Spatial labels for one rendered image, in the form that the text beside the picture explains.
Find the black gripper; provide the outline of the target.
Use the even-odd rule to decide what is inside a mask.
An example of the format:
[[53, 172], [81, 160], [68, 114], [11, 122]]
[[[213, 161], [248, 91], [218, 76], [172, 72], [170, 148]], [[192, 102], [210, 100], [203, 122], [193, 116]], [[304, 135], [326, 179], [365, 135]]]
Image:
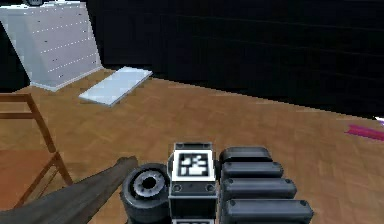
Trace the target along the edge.
[[120, 192], [128, 216], [126, 224], [171, 224], [169, 184], [164, 164], [148, 163], [135, 168]]

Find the brown wooden chair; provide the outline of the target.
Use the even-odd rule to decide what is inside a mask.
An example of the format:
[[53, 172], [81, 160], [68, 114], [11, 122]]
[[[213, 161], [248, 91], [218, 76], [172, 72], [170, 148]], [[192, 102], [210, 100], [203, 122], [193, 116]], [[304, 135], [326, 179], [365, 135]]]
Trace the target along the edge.
[[47, 146], [47, 149], [42, 150], [0, 150], [0, 211], [21, 207], [51, 167], [55, 171], [39, 197], [57, 173], [67, 185], [72, 185], [73, 180], [31, 94], [1, 93], [0, 102], [25, 102], [29, 112], [0, 112], [0, 119], [35, 120]]

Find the dark grey log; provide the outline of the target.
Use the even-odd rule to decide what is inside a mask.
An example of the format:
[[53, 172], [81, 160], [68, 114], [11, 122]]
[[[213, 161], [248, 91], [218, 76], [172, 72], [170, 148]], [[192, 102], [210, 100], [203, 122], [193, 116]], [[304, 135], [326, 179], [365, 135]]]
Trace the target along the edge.
[[94, 175], [19, 208], [0, 211], [0, 224], [87, 224], [138, 166], [121, 157]]

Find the white flat panel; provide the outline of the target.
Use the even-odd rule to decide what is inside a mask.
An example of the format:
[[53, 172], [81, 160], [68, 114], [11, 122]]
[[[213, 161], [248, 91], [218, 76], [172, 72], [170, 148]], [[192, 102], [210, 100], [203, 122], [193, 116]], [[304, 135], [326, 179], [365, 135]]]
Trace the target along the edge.
[[152, 74], [145, 69], [123, 67], [81, 93], [79, 98], [112, 107]]

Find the white chest of drawers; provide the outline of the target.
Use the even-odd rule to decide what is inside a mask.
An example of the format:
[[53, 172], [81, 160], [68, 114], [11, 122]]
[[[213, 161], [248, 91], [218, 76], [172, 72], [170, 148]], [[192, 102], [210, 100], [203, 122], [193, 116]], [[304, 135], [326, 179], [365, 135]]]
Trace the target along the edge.
[[84, 2], [1, 6], [0, 22], [32, 86], [56, 91], [102, 68]]

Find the magenta flat object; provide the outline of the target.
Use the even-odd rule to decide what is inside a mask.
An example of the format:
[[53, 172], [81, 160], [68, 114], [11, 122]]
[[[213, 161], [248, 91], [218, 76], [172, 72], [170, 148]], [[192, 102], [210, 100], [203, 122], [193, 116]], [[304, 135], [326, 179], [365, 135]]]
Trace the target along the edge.
[[358, 125], [350, 125], [347, 133], [360, 137], [384, 141], [384, 132]]

